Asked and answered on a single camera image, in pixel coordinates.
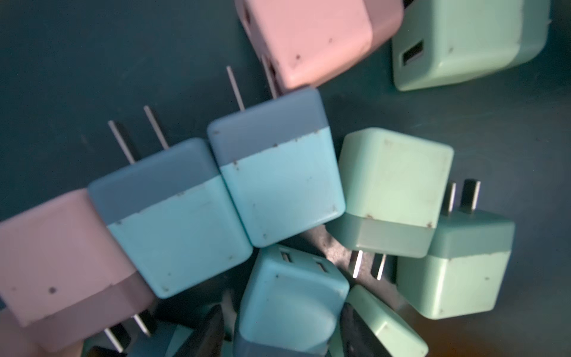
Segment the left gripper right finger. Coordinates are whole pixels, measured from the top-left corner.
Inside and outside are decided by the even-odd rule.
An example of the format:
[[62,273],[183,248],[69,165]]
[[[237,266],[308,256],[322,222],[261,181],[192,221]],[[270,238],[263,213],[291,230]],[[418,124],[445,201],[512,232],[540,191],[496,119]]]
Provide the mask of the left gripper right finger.
[[340,315],[343,354],[347,357],[391,357],[385,346],[367,326],[357,310],[349,303]]

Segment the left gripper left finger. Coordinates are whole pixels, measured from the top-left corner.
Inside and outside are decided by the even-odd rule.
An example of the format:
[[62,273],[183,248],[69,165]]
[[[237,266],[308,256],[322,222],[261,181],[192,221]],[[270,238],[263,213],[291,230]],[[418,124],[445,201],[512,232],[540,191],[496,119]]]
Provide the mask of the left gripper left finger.
[[175,357],[220,357],[225,339],[222,307],[215,305],[175,353]]

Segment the pink plug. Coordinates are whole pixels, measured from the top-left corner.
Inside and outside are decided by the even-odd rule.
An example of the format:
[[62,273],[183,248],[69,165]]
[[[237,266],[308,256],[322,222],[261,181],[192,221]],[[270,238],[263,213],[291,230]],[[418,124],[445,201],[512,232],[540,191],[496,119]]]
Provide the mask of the pink plug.
[[273,97],[339,76],[400,28],[399,0],[235,1]]
[[142,317],[156,296],[80,189],[1,222],[1,299],[55,353]]

